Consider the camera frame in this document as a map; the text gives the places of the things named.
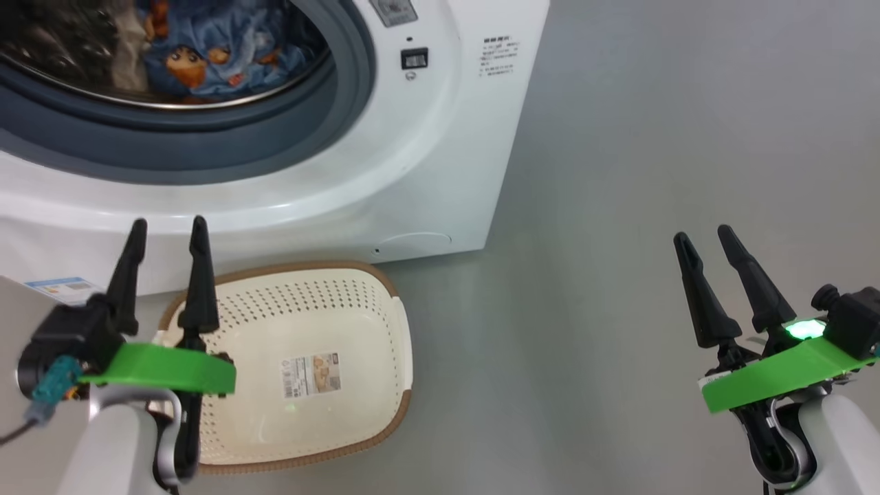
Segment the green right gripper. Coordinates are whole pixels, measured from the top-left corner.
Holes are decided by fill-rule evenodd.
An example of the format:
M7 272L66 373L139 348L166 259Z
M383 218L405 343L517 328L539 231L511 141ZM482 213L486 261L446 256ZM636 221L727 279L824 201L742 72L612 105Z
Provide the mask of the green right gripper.
M728 263L738 272L758 333L783 328L796 313L730 225L718 226ZM704 275L684 232L674 236L685 297L698 347L742 335ZM711 413L729 411L744 429L750 457L766 491L876 491L878 429L833 386L878 361L878 322L830 320L821 336L736 370L701 380Z

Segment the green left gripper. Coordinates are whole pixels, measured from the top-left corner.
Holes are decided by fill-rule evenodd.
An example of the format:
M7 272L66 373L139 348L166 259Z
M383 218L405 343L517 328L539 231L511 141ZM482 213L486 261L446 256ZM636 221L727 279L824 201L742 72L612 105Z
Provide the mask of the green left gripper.
M139 267L147 221L132 223L106 291L107 328L136 336ZM192 266L178 316L185 339L219 328L210 233L203 216L192 223ZM147 342L124 344L106 371L89 376L90 417L79 442L82 482L189 482L200 464L202 398L227 397L237 385L232 362L202 350Z

